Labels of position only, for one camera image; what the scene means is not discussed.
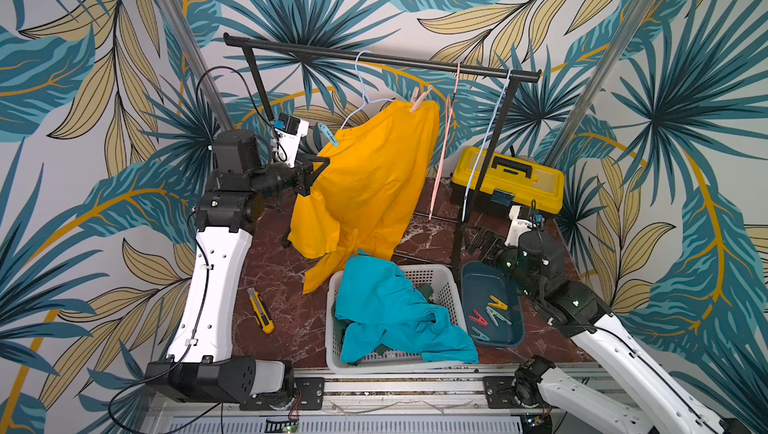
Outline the dark teal tray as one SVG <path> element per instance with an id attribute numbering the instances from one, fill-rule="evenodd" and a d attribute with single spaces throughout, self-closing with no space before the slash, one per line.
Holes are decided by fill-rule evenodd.
<path id="1" fill-rule="evenodd" d="M 468 333 L 477 345 L 514 348 L 524 340 L 517 289 L 497 269 L 479 261 L 465 264 L 461 301 Z"/>

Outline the turquoise clothespin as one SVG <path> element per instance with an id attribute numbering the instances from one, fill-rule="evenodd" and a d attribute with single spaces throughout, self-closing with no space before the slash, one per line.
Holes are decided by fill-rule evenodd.
<path id="1" fill-rule="evenodd" d="M 472 326 L 471 327 L 471 331 L 472 331 L 472 333 L 471 333 L 471 337 L 472 338 L 474 338 L 476 340 L 479 340 L 481 342 L 489 342 L 490 341 L 490 338 L 485 333 L 483 333 L 480 329 Z"/>

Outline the light blue wire hanger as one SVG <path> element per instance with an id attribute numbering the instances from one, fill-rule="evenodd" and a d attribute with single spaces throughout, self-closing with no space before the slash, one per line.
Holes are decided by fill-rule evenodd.
<path id="1" fill-rule="evenodd" d="M 360 51 L 356 55 L 355 60 L 354 60 L 354 72 L 355 72 L 355 74 L 357 76 L 357 79 L 358 79 L 358 81 L 360 83 L 361 106 L 359 108 L 357 108 L 356 110 L 352 111 L 351 113 L 349 113 L 345 117 L 344 121 L 342 122 L 342 124 L 339 127 L 339 130 L 343 130 L 348 125 L 349 121 L 355 115 L 357 115 L 358 113 L 362 112 L 364 110 L 364 108 L 367 107 L 369 104 L 381 104 L 381 103 L 385 103 L 385 102 L 390 102 L 390 99 L 388 99 L 388 98 L 386 98 L 386 99 L 379 99 L 379 100 L 371 100 L 370 97 L 368 96 L 367 90 L 366 90 L 367 84 L 365 83 L 365 80 L 363 79 L 363 76 L 362 76 L 362 74 L 360 72 L 360 59 L 365 54 L 371 54 L 371 51 L 369 51 L 369 50 Z"/>

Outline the pale green clothespin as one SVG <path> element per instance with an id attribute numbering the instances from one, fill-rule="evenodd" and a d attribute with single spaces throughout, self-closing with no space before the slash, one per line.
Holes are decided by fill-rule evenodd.
<path id="1" fill-rule="evenodd" d="M 496 326 L 499 327 L 501 323 L 505 323 L 508 326 L 511 326 L 512 323 L 509 319 L 507 319 L 503 314 L 500 312 L 494 312 L 492 309 L 485 308 L 486 313 L 490 319 L 490 321 Z"/>

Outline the dark green t-shirt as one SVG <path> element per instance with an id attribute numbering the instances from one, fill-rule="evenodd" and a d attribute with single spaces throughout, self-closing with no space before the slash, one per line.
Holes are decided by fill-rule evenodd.
<path id="1" fill-rule="evenodd" d="M 445 324 L 429 302 L 432 289 L 401 277 L 354 279 L 346 275 L 335 305 L 344 324 L 340 359 L 355 364 L 377 350 L 423 357 Z"/>

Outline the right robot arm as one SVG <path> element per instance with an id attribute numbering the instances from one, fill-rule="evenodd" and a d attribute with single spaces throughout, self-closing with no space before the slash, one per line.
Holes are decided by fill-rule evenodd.
<path id="1" fill-rule="evenodd" d="M 525 297 L 634 402 L 623 404 L 534 355 L 513 375 L 484 378 L 489 408 L 559 408 L 601 433 L 747 432 L 740 420 L 720 416 L 683 388 L 590 287 L 570 279 L 564 250 L 548 233 L 532 229 L 507 244 L 484 231 L 468 250 L 479 258 L 461 269 L 462 302 L 477 344 L 504 346 L 510 339 L 503 332 L 510 304 Z"/>

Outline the pink wire hanger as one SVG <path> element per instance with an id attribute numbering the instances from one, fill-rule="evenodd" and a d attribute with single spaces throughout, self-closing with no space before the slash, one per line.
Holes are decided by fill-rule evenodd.
<path id="1" fill-rule="evenodd" d="M 445 123 L 444 123 L 444 131 L 443 131 L 443 143 L 440 151 L 439 162 L 436 169 L 436 176 L 433 184 L 432 195 L 430 198 L 429 211 L 428 211 L 429 220 L 433 218 L 434 208 L 435 208 L 435 204 L 436 204 L 437 196 L 439 192 L 440 179 L 442 178 L 442 171 L 443 171 L 445 158 L 446 158 L 446 151 L 448 147 L 448 138 L 449 138 L 452 118 L 454 114 L 453 104 L 454 104 L 455 96 L 458 92 L 460 77 L 461 77 L 461 62 L 458 61 L 456 65 L 454 88 L 451 96 L 447 99 L 445 104 Z"/>

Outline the white plastic basket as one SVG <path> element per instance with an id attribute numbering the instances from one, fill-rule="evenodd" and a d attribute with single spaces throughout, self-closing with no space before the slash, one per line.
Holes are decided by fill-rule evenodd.
<path id="1" fill-rule="evenodd" d="M 429 300 L 447 309 L 451 323 L 467 332 L 464 313 L 458 288 L 452 272 L 443 265 L 421 264 L 400 267 L 405 277 L 416 287 L 430 284 L 433 294 Z M 337 375 L 383 375 L 394 373 L 418 373 L 433 369 L 447 369 L 462 365 L 459 361 L 427 362 L 418 354 L 401 351 L 388 351 L 383 356 L 372 352 L 356 364 L 343 363 L 340 359 L 342 341 L 334 332 L 335 317 L 332 308 L 335 305 L 344 273 L 335 273 L 329 280 L 326 307 L 326 363 Z"/>

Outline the yellow black toolbox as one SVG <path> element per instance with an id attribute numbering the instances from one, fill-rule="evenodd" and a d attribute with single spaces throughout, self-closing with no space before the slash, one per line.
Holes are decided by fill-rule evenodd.
<path id="1" fill-rule="evenodd" d="M 454 205 L 463 206 L 469 181 L 468 201 L 472 200 L 483 162 L 479 148 L 462 153 L 451 178 Z M 529 207 L 534 201 L 539 211 L 557 215 L 563 206 L 564 187 L 565 176 L 556 169 L 494 153 L 472 211 L 507 218 L 513 205 Z"/>

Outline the yellow t-shirt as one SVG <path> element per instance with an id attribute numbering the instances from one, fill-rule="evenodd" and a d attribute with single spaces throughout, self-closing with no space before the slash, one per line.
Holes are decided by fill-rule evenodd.
<path id="1" fill-rule="evenodd" d="M 314 266 L 310 294 L 364 252 L 391 259 L 424 188 L 440 132 L 440 107 L 395 102 L 365 124 L 340 130 L 321 152 L 330 163 L 308 196 L 298 196 L 289 241 Z"/>

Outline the teal blue t-shirt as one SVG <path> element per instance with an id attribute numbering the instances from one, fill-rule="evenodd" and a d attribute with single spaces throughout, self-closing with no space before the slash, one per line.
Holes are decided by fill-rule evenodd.
<path id="1" fill-rule="evenodd" d="M 476 364 L 470 336 L 451 322 L 449 310 L 431 304 L 394 263 L 355 255 L 345 266 L 335 314 L 348 324 L 340 360 L 352 364 L 384 346 L 427 362 Z"/>

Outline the red clothespin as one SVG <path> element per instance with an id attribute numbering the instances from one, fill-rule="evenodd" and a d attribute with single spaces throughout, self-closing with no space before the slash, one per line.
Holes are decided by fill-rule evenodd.
<path id="1" fill-rule="evenodd" d="M 472 313 L 468 316 L 468 319 L 480 326 L 488 326 L 488 321 L 476 309 L 472 311 Z"/>

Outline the yellow utility knife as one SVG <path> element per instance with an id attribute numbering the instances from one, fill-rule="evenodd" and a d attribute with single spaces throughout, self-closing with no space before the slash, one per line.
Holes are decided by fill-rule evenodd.
<path id="1" fill-rule="evenodd" d="M 275 330 L 275 325 L 269 316 L 259 293 L 254 288 L 248 288 L 247 293 L 261 330 L 267 335 L 272 334 Z"/>

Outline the mint clothespin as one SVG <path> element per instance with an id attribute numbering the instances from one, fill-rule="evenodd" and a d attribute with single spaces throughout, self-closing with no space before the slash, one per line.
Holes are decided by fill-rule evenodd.
<path id="1" fill-rule="evenodd" d="M 327 125 L 323 123 L 318 123 L 316 125 L 316 129 L 325 137 L 325 139 L 330 145 L 332 145 L 333 147 L 339 146 L 339 141 L 337 140 L 337 138 L 335 137 L 335 135 Z"/>

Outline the yellow clothespin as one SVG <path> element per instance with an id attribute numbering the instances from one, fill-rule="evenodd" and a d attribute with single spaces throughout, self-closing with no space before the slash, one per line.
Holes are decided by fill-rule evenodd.
<path id="1" fill-rule="evenodd" d="M 494 312 L 507 312 L 509 310 L 509 306 L 506 303 L 501 302 L 494 296 L 490 297 L 490 302 L 487 304 L 486 308 L 492 309 Z"/>

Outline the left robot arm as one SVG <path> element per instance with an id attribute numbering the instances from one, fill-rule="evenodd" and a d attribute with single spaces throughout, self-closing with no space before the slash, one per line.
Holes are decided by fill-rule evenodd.
<path id="1" fill-rule="evenodd" d="M 285 361 L 236 356 L 232 321 L 239 280 L 265 199 L 292 190 L 306 196 L 326 158 L 302 154 L 304 126 L 278 131 L 274 158 L 259 157 L 258 136 L 228 131 L 213 142 L 214 169 L 194 216 L 196 261 L 187 301 L 165 359 L 147 366 L 145 383 L 176 402 L 284 405 L 295 396 Z"/>

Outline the white blue wire hanger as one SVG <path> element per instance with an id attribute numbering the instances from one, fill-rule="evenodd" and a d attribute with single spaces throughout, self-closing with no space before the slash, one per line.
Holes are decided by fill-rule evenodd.
<path id="1" fill-rule="evenodd" d="M 499 111 L 499 107 L 501 106 L 502 100 L 504 98 L 506 89 L 507 89 L 507 87 L 508 87 L 508 85 L 510 83 L 511 73 L 512 73 L 512 69 L 509 69 L 509 71 L 507 72 L 507 76 L 505 78 L 503 87 L 501 88 L 499 98 L 498 98 L 498 100 L 496 102 L 496 105 L 495 105 L 495 108 L 493 110 L 493 114 L 492 114 L 492 116 L 490 118 L 489 124 L 488 124 L 488 126 L 486 128 L 486 132 L 485 132 L 485 134 L 483 136 L 482 143 L 480 144 L 480 147 L 478 148 L 478 153 L 477 153 L 477 156 L 475 158 L 474 164 L 472 166 L 472 170 L 470 172 L 470 176 L 468 178 L 467 186 L 465 188 L 465 192 L 464 192 L 464 195 L 463 195 L 463 203 L 462 203 L 461 216 L 460 216 L 460 221 L 461 222 L 466 221 L 468 198 L 469 198 L 469 195 L 470 195 L 470 191 L 473 189 L 473 187 L 472 187 L 473 186 L 473 182 L 474 182 L 473 179 L 475 177 L 475 173 L 477 171 L 477 167 L 478 167 L 478 164 L 480 162 L 480 155 L 482 154 L 483 150 L 486 148 L 486 145 L 487 145 L 487 142 L 488 142 L 488 137 L 489 137 L 489 134 L 491 132 L 491 127 L 493 126 L 493 123 L 495 121 L 496 115 L 497 115 L 497 113 Z"/>

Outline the beige clothespin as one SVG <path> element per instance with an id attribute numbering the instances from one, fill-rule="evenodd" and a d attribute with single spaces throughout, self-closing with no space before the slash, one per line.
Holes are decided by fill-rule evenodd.
<path id="1" fill-rule="evenodd" d="M 425 90 L 421 91 L 419 88 L 415 88 L 413 90 L 413 93 L 411 95 L 411 108 L 410 113 L 415 113 L 422 103 L 427 99 L 427 97 L 431 94 L 433 91 L 433 87 L 429 85 Z"/>

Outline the black clothes rack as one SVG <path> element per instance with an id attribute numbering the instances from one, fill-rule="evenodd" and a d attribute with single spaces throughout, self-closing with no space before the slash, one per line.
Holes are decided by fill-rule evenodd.
<path id="1" fill-rule="evenodd" d="M 256 50 L 294 55 L 300 60 L 327 58 L 343 61 L 353 61 L 355 63 L 369 63 L 378 68 L 398 67 L 441 73 L 455 73 L 457 75 L 465 73 L 467 75 L 476 75 L 479 77 L 503 79 L 505 81 L 505 86 L 501 89 L 501 103 L 499 107 L 496 108 L 493 119 L 489 124 L 489 126 L 493 129 L 493 132 L 490 140 L 485 141 L 481 148 L 481 150 L 485 153 L 485 155 L 480 158 L 483 164 L 480 168 L 473 169 L 479 173 L 475 177 L 477 183 L 475 186 L 471 186 L 469 188 L 467 194 L 468 205 L 462 209 L 462 216 L 458 219 L 458 224 L 454 229 L 453 247 L 451 251 L 451 268 L 453 271 L 458 270 L 464 246 L 464 226 L 467 224 L 468 219 L 471 217 L 474 201 L 477 199 L 477 196 L 480 193 L 480 189 L 482 188 L 484 180 L 490 169 L 492 156 L 498 145 L 503 123 L 508 117 L 511 104 L 515 98 L 519 86 L 522 84 L 538 83 L 542 75 L 540 70 L 522 71 L 510 69 L 493 69 L 479 66 L 463 67 L 459 64 L 453 65 L 435 61 L 408 59 L 404 57 L 374 54 L 370 52 L 352 52 L 340 49 L 256 40 L 246 37 L 233 36 L 228 33 L 224 35 L 224 43 L 229 47 L 238 48 L 243 52 L 253 80 L 256 83 L 258 93 L 263 101 L 266 101 L 267 97 L 260 71 L 255 60 L 254 52 Z"/>

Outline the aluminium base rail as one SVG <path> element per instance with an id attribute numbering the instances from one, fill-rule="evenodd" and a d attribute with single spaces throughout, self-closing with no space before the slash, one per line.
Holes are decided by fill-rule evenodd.
<path id="1" fill-rule="evenodd" d="M 512 365 L 395 374 L 297 370 L 310 389 L 298 409 L 248 411 L 237 404 L 177 404 L 154 398 L 146 433 L 592 433 L 582 416 L 552 408 L 492 408 L 488 378 L 508 389 Z"/>

